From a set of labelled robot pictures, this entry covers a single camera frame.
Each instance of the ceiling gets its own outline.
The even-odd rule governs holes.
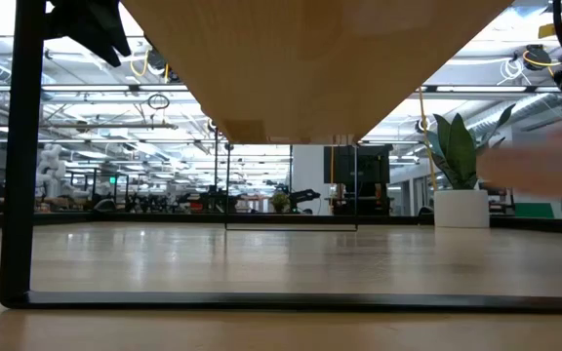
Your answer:
[[[15,0],[0,0],[0,67],[10,69],[14,33]],[[529,71],[520,69],[517,62],[507,62],[518,53],[520,56],[528,44],[543,44],[554,59],[562,51],[554,37],[538,39],[540,25],[551,22],[546,0],[519,0],[493,20],[472,41],[462,48],[442,68],[426,81],[426,85],[438,86],[552,86],[547,70]],[[143,31],[129,13],[121,6],[121,18],[129,37],[133,55],[121,58],[120,67],[111,67],[70,39],[45,42],[45,83],[55,85],[164,85],[162,72],[144,69],[145,53],[150,49],[143,38]],[[66,149],[65,157],[83,162],[105,160],[139,162],[150,161],[136,170],[118,166],[121,171],[132,174],[156,172],[158,179],[172,178],[175,172],[182,184],[202,186],[214,182],[214,133],[208,128],[208,118],[201,106],[186,89],[162,92],[170,104],[165,109],[154,109],[148,99],[154,92],[86,92],[78,87],[70,92],[45,93],[43,96],[43,119],[40,138],[59,141]],[[470,97],[466,94],[432,95],[424,101],[426,114],[437,113],[452,117],[455,113],[472,120],[498,103],[517,100],[502,92]],[[6,124],[8,94],[0,92],[0,123]],[[161,107],[155,100],[151,105]],[[404,100],[396,109],[376,125],[367,135],[371,140],[415,140],[420,135],[416,124],[421,118],[417,95]],[[72,129],[71,124],[102,124],[107,127]],[[0,139],[5,138],[5,128],[0,127]],[[92,139],[99,142],[83,143]],[[119,142],[107,140],[136,140]],[[180,142],[159,142],[166,140]],[[394,155],[406,155],[409,144],[395,145]],[[225,155],[221,147],[219,154]],[[242,155],[243,160],[231,165],[235,173],[231,179],[241,182],[245,191],[270,191],[272,187],[260,188],[266,180],[284,181],[289,171],[290,147],[287,145],[236,145],[233,155]],[[253,162],[247,162],[251,156]],[[226,165],[220,165],[219,179],[226,178]]]

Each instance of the snake plant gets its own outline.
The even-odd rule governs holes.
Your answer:
[[[508,121],[514,106],[512,104],[505,109],[497,125],[480,138],[477,138],[473,130],[465,128],[459,113],[452,124],[444,117],[434,115],[437,133],[427,132],[427,149],[437,168],[444,173],[454,189],[473,189],[476,186],[476,156],[489,147],[489,139]],[[491,147],[498,147],[503,141],[504,137]]]

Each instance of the black cable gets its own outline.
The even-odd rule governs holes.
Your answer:
[[[554,21],[554,31],[556,38],[562,48],[562,14],[561,14],[561,0],[552,0],[552,18]]]

